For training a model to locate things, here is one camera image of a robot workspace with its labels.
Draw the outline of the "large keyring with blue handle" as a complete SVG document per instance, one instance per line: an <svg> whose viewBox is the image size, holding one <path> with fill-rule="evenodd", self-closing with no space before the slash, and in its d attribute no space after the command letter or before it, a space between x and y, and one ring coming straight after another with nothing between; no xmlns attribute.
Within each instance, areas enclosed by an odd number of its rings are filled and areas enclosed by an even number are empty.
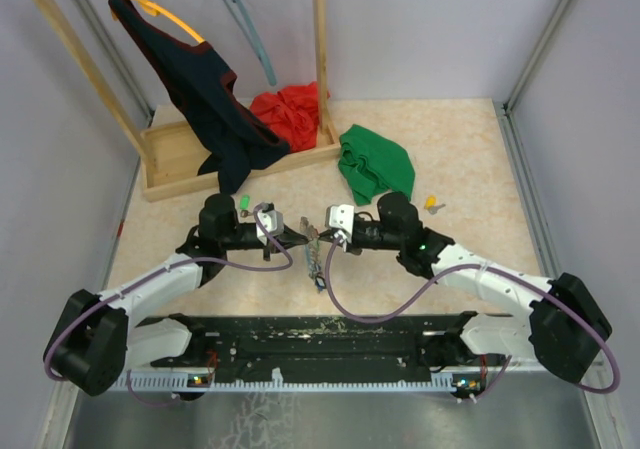
<svg viewBox="0 0 640 449"><path fill-rule="evenodd" d="M304 249L308 276L316 290L321 293L326 289L326 280L322 266L319 232L305 216L300 218L299 229L300 233L307 238Z"/></svg>

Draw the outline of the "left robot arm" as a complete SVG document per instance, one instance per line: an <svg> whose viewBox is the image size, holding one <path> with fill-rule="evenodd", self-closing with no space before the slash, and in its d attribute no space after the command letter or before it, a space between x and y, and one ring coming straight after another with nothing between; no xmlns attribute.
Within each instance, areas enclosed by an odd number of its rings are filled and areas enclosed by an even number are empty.
<svg viewBox="0 0 640 449"><path fill-rule="evenodd" d="M120 376L162 359L201 363L208 342L185 317L168 316L152 324L145 320L208 284L226 267L247 270L247 265L229 260L231 251L259 250L265 258L281 254L286 261L279 270L290 268L290 249L306 245L308 237L289 228L271 203L258 204L252 216L250 222L240 221L231 196L211 195L197 225L163 263L124 285L73 293L44 350L45 374L97 396Z"/></svg>

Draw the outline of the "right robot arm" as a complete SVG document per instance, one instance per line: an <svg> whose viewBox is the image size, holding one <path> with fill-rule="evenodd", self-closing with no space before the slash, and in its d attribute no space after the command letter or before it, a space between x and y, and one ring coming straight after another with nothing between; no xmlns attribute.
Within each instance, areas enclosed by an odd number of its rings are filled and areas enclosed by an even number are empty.
<svg viewBox="0 0 640 449"><path fill-rule="evenodd" d="M618 387L620 369L607 344L611 324L580 278L532 276L483 258L424 226L400 192L384 195L377 210L377 218L365 219L352 205L328 207L321 240L350 254L393 251L408 273L425 279L422 292L434 285L453 287L503 310L460 315L453 328L427 344L428 365L514 357L535 360L559 379L581 385L596 358L604 356L612 372L604 390Z"/></svg>

